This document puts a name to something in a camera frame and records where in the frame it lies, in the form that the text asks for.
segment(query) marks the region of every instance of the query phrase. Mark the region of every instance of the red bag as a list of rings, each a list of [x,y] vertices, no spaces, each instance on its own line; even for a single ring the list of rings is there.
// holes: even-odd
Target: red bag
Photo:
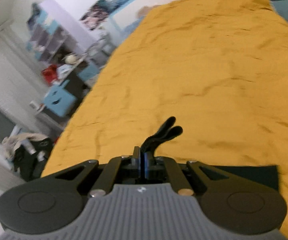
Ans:
[[[46,80],[49,86],[52,86],[52,82],[57,80],[57,66],[55,64],[49,65],[46,69],[42,70],[41,74]]]

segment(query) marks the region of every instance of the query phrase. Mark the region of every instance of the gray ribbed gripper base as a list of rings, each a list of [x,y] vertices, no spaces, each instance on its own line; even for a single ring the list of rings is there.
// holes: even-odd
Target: gray ribbed gripper base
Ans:
[[[191,196],[171,185],[118,185],[91,198],[81,215],[66,227],[43,235],[7,230],[0,240],[286,240],[276,229],[244,236],[212,223]]]

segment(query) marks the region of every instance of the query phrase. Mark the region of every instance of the screw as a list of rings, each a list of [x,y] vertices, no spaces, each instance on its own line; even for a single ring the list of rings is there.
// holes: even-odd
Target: screw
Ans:
[[[105,190],[102,189],[94,189],[90,192],[91,197],[103,197],[106,195]]]
[[[193,196],[194,191],[191,190],[190,188],[182,188],[177,192],[181,196]]]

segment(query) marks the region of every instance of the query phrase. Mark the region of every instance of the yellow bedsheet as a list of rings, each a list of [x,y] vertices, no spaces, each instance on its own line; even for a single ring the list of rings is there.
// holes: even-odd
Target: yellow bedsheet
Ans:
[[[171,115],[184,132],[157,155],[278,164],[288,205],[288,23],[269,0],[153,9],[112,56],[43,175],[131,155]],[[288,214],[282,232],[288,237]]]

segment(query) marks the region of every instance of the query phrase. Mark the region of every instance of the white logo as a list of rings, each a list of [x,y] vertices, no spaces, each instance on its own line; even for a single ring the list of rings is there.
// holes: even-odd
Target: white logo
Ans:
[[[146,189],[145,187],[139,187],[139,188],[137,189],[137,191],[138,191],[139,193],[144,193],[146,190],[147,190],[147,189]]]

